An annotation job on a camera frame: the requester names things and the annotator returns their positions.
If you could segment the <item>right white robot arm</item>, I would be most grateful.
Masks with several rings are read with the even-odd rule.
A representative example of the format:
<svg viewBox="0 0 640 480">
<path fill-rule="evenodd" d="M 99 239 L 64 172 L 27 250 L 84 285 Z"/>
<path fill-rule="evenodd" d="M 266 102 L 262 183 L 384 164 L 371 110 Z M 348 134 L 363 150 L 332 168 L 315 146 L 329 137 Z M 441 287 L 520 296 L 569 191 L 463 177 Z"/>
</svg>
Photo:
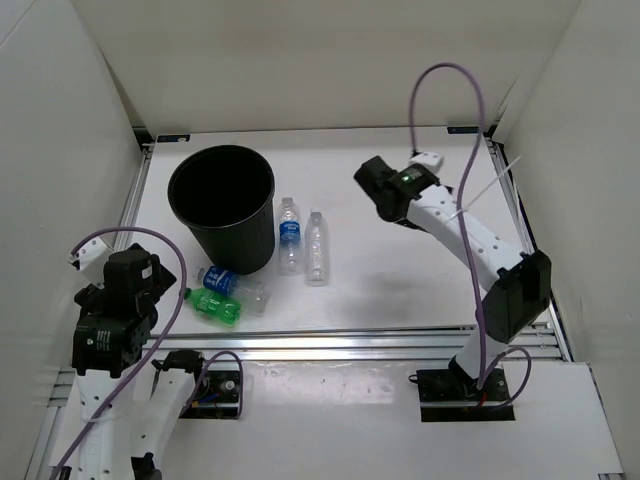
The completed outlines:
<svg viewBox="0 0 640 480">
<path fill-rule="evenodd" d="M 426 152 L 395 170 L 375 156 L 354 179 L 382 220 L 431 234 L 469 268 L 479 290 L 478 330 L 450 362 L 449 387 L 470 400 L 484 389 L 490 368 L 513 338 L 548 308 L 551 260 L 540 250 L 527 254 L 505 243 L 458 210 L 438 177 L 443 163 L 443 156 Z"/>
</svg>

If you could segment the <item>green plastic bottle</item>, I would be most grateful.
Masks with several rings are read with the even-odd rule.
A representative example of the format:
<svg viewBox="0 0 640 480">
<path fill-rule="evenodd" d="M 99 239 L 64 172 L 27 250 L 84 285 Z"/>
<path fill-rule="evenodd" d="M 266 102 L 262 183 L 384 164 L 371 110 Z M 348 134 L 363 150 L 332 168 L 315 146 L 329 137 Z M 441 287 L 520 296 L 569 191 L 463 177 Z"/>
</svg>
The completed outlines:
<svg viewBox="0 0 640 480">
<path fill-rule="evenodd" d="M 234 326 L 241 315 L 242 307 L 237 300 L 207 288 L 187 288 L 184 300 L 194 311 L 226 326 Z"/>
</svg>

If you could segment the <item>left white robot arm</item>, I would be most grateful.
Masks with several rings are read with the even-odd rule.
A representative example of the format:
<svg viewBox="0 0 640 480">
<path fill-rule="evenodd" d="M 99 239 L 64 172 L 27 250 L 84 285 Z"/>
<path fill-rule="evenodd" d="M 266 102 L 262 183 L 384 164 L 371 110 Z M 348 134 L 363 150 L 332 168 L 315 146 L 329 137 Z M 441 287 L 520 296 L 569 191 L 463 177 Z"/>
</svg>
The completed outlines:
<svg viewBox="0 0 640 480">
<path fill-rule="evenodd" d="M 102 281 L 76 293 L 72 342 L 80 432 L 52 471 L 54 479 L 159 479 L 161 458 L 188 400 L 206 395 L 202 353 L 154 360 L 144 346 L 157 303 L 176 282 L 157 255 L 138 244 L 111 253 Z"/>
</svg>

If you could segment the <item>clear unlabelled plastic bottle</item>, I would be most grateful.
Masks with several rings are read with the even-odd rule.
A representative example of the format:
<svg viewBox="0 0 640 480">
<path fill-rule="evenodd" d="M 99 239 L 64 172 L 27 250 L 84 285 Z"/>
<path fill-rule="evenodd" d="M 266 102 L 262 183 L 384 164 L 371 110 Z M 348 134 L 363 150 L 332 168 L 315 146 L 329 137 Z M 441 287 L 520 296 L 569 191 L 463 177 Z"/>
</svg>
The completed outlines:
<svg viewBox="0 0 640 480">
<path fill-rule="evenodd" d="M 312 209 L 305 228 L 305 281 L 320 287 L 329 283 L 329 229 L 324 215 Z"/>
</svg>

